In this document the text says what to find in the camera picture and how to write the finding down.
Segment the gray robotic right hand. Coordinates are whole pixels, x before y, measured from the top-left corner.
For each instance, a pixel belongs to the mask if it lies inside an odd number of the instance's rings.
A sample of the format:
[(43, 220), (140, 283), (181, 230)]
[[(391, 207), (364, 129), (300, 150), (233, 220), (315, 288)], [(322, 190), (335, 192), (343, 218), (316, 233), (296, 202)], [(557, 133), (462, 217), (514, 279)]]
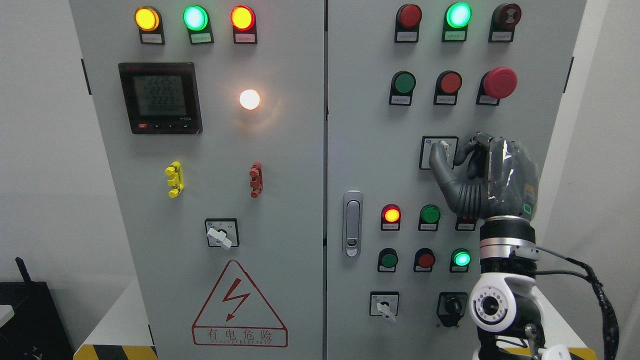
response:
[(531, 221), (537, 208), (540, 177), (528, 151), (516, 141), (476, 132), (453, 159), (468, 156), (466, 178), (447, 164), (445, 148), (430, 148), (430, 170), (451, 212), (458, 217), (489, 219), (510, 215)]

